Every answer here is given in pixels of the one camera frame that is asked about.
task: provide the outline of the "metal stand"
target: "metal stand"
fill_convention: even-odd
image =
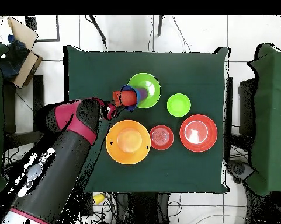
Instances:
[[[159,15],[158,37],[161,35],[163,16],[164,15]]]

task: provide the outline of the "green bowl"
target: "green bowl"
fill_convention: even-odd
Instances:
[[[189,98],[182,94],[176,93],[172,95],[167,101],[167,110],[174,117],[185,116],[191,108],[191,102]]]
[[[141,101],[137,107],[147,109],[155,105],[160,99],[161,87],[159,82],[148,73],[138,73],[128,82],[128,85],[135,88],[145,88],[148,92],[147,98]]]

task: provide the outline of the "red cup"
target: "red cup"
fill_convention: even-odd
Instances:
[[[113,92],[113,100],[115,101],[115,106],[133,106],[137,102],[136,93],[133,90],[129,91],[115,91]]]

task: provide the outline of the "blue cloth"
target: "blue cloth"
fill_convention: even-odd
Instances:
[[[0,58],[0,69],[3,73],[4,79],[10,81],[19,74],[19,71],[29,54],[25,44],[19,40],[14,39],[10,45],[7,46],[9,51],[5,58]]]
[[[10,43],[12,43],[12,42],[15,40],[15,36],[9,34],[9,35],[7,36],[7,39],[8,39],[8,41],[9,41]]]

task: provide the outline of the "red plate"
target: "red plate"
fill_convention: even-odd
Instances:
[[[151,146],[159,151],[168,149],[174,142],[174,133],[166,125],[155,126],[150,131],[150,137]]]
[[[192,115],[180,128],[182,144],[190,151],[204,152],[217,140],[217,127],[213,120],[205,115]]]

